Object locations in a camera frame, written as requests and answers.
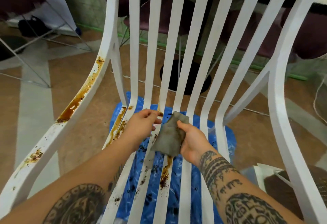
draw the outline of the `brown floor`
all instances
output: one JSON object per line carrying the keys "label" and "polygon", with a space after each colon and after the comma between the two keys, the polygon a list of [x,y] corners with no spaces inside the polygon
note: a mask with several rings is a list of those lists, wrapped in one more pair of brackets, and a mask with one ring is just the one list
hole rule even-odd
{"label": "brown floor", "polygon": [[[101,38],[101,33],[84,30],[83,38],[86,41],[98,40]],[[78,38],[67,36],[61,36],[58,40],[70,44],[80,42]],[[49,43],[49,47],[57,46],[57,44]],[[129,75],[129,45],[121,47],[120,53],[123,73],[124,75]],[[146,53],[147,47],[140,45],[140,80],[145,80]],[[76,56],[49,61],[55,118],[60,115],[82,86],[92,68],[95,58],[96,52],[87,52]],[[165,52],[157,50],[154,73],[155,85],[161,84],[159,70],[163,65],[164,58]],[[20,68],[14,68],[8,71],[13,75],[19,76],[20,74]],[[216,96],[217,100],[222,100],[233,75],[233,72],[228,70]],[[130,90],[130,80],[124,78],[124,81],[126,89]],[[232,103],[235,103],[248,87],[248,83],[242,81]],[[2,94],[0,95],[0,110],[3,116],[0,121],[0,134],[2,137],[2,139],[0,139],[0,145],[2,148],[0,158],[0,189],[2,189],[13,170],[20,81],[0,75],[0,90],[2,90]],[[139,82],[138,92],[140,96],[144,96],[144,83]],[[158,87],[153,87],[153,103],[158,102],[159,92],[160,89]],[[285,96],[316,117],[312,107],[313,96],[310,94],[305,82],[289,79],[285,84]],[[173,106],[174,97],[175,93],[168,92],[166,102],[167,106]],[[188,101],[189,96],[184,96],[181,110],[187,109]],[[200,114],[204,101],[204,98],[199,98],[196,107],[197,115]],[[101,150],[109,132],[109,121],[112,112],[116,104],[119,102],[120,99],[117,94],[114,77],[109,65],[94,98],[81,116],[80,120],[76,123],[75,127],[65,137],[63,144],[58,151],[61,175],[75,168],[77,165]],[[214,102],[209,114],[209,119],[211,121],[214,120],[215,112],[218,107],[219,103]],[[268,113],[267,98],[262,94],[258,94],[247,108]],[[315,164],[326,152],[326,146],[296,122],[290,120],[290,123],[306,162],[308,164]],[[256,163],[284,168],[269,117],[243,110],[231,123],[228,124],[228,126],[234,131],[237,139],[234,164],[238,169],[247,168]]]}

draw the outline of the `white chair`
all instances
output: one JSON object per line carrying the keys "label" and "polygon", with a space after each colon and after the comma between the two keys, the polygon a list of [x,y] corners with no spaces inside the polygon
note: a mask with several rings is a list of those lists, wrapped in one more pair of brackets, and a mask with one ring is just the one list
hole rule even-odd
{"label": "white chair", "polygon": [[[173,0],[170,27],[167,41],[167,49],[165,56],[165,64],[163,68],[163,77],[161,83],[161,90],[159,96],[158,110],[163,111],[166,104],[168,84],[170,78],[170,71],[172,68],[175,47],[178,37],[178,27],[181,19],[182,3],[184,0]],[[241,39],[247,22],[252,14],[252,11],[258,0],[245,0],[239,18],[235,24],[235,28],[231,34],[229,42],[226,46],[225,52],[219,64],[217,73],[213,79],[211,88],[208,92],[205,103],[202,107],[200,115],[200,128],[208,136],[207,119],[211,105],[214,102],[215,96],[222,83],[225,73],[233,58],[237,45]],[[226,19],[232,0],[220,0],[215,19],[211,28],[210,36],[204,51],[201,66],[196,78],[196,83],[190,98],[187,108],[187,115],[190,117],[192,123],[192,116],[202,84],[205,80],[206,73],[209,69],[211,59]],[[270,110],[270,118],[273,127],[276,141],[280,149],[285,167],[288,171],[292,184],[294,185],[297,199],[300,203],[303,215],[307,223],[326,223],[327,209],[322,201],[321,196],[313,182],[309,170],[305,164],[303,156],[297,145],[295,137],[292,133],[291,126],[288,121],[285,102],[284,102],[284,75],[287,65],[288,55],[291,51],[293,41],[300,28],[300,25],[313,3],[313,0],[296,0],[292,11],[283,27],[281,35],[276,45],[274,55],[267,63],[265,68],[258,75],[256,80],[252,83],[249,89],[244,93],[241,99],[229,111],[229,106],[241,80],[243,79],[251,61],[257,53],[262,40],[267,34],[269,27],[275,19],[284,0],[271,0],[261,21],[256,30],[251,43],[246,50],[244,57],[239,65],[232,82],[226,92],[225,97],[217,111],[215,118],[215,131],[217,135],[218,151],[229,160],[226,134],[224,126],[227,125],[240,111],[259,93],[260,89],[268,83],[268,104]],[[151,0],[150,7],[150,25],[149,25],[149,44],[147,50],[147,64],[146,64],[146,79],[145,79],[145,101],[143,108],[149,108],[152,98],[152,85],[154,76],[154,67],[158,25],[160,16],[161,0]],[[187,76],[189,74],[191,61],[194,55],[194,49],[198,40],[200,31],[200,24],[202,23],[203,14],[205,11],[207,0],[196,0],[195,11],[192,19],[190,35],[187,40],[186,52],[184,56],[184,63],[181,69],[181,78],[178,82],[175,102],[173,110],[179,111],[182,103],[183,93],[186,85]],[[26,157],[21,165],[15,170],[10,177],[5,188],[0,196],[0,217],[3,217],[11,208],[18,203],[26,200],[27,195],[33,185],[33,182],[47,164],[51,156],[58,149],[60,140],[67,131],[76,123],[76,120],[85,110],[91,98],[96,92],[101,79],[106,71],[109,60],[111,59],[114,77],[116,80],[117,89],[121,102],[121,115],[123,118],[117,118],[110,135],[108,136],[104,147],[112,142],[114,137],[120,135],[119,128],[122,120],[128,121],[133,115],[137,96],[138,96],[138,54],[139,54],[139,13],[140,0],[129,0],[130,4],[130,67],[131,67],[131,100],[129,106],[127,105],[127,98],[123,87],[122,68],[119,54],[119,43],[117,38],[116,22],[117,22],[117,8],[118,0],[107,0],[106,22],[104,27],[104,34],[98,57],[90,73],[90,77],[82,86],[75,99],[70,103],[57,122],[50,127],[43,138],[37,143],[36,147]],[[158,133],[160,125],[153,131],[153,136],[150,139],[149,146],[151,146],[155,134]],[[117,186],[114,189],[108,206],[102,218],[102,223],[113,223],[119,204],[117,198],[121,199],[124,191],[126,181],[128,179],[129,171],[132,166],[135,153],[131,154],[127,160],[125,167],[118,180]],[[130,212],[128,224],[140,223],[141,214],[143,210],[143,203],[145,200],[146,190],[149,183],[151,170],[145,170],[152,167],[152,158],[154,152],[147,149],[143,170],[140,175],[140,180],[137,185],[137,195],[135,195],[133,205]],[[166,219],[166,209],[168,202],[168,191],[171,178],[171,164],[173,161],[167,161],[167,156],[164,158],[164,166],[167,166],[169,177],[166,182],[168,187],[160,188],[156,202],[156,209],[153,223],[164,223]],[[202,223],[214,223],[214,214],[212,208],[212,199],[209,191],[205,186],[202,178]],[[179,223],[190,223],[190,203],[191,203],[191,164],[183,160],[182,164],[182,181],[181,181],[181,195],[179,202]]]}

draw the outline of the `person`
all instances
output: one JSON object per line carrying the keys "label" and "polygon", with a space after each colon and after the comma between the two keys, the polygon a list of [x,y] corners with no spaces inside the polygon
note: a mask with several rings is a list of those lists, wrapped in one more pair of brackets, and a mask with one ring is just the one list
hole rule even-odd
{"label": "person", "polygon": [[[101,152],[15,207],[0,224],[95,223],[132,152],[160,124],[159,112],[142,110],[128,121],[122,135]],[[186,132],[181,154],[202,173],[225,224],[303,223],[288,209],[253,185],[224,159],[202,131],[178,121]]]}

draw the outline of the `green trim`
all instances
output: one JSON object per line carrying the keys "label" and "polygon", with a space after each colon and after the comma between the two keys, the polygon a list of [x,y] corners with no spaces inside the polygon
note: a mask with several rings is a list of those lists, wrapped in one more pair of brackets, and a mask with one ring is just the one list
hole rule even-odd
{"label": "green trim", "polygon": [[[87,26],[87,25],[84,25],[84,24],[76,24],[76,25],[81,26],[81,27],[84,27],[84,28],[89,28],[89,29],[93,29],[93,30],[96,30],[96,31],[103,32],[103,29],[100,29],[100,28],[90,27],[90,26]],[[118,36],[119,37],[123,37],[123,34],[118,33]],[[143,38],[140,37],[140,41],[147,44],[147,39],[143,39]],[[167,44],[160,43],[160,42],[158,42],[157,45],[158,46],[161,46],[161,47],[167,47]],[[185,52],[185,47],[182,47],[181,51],[182,52]],[[197,55],[203,56],[203,52],[202,51],[197,51]],[[240,64],[240,61],[232,60],[231,61],[231,64],[233,64],[233,65],[239,65]],[[260,70],[261,71],[263,69],[263,67],[253,64],[253,65],[250,66],[250,69],[256,69],[256,70]],[[290,78],[297,79],[297,80],[301,80],[301,81],[307,81],[308,80],[307,77],[300,76],[300,75],[295,75],[295,74],[290,74],[289,77]]]}

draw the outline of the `person's right hand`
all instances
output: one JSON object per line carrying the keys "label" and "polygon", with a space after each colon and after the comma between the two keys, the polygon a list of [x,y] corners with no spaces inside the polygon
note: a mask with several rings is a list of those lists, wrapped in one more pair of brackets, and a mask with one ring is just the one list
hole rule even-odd
{"label": "person's right hand", "polygon": [[186,132],[185,140],[182,143],[181,154],[188,162],[199,168],[200,159],[203,153],[215,150],[207,140],[204,133],[191,124],[185,124],[177,121],[177,126]]}

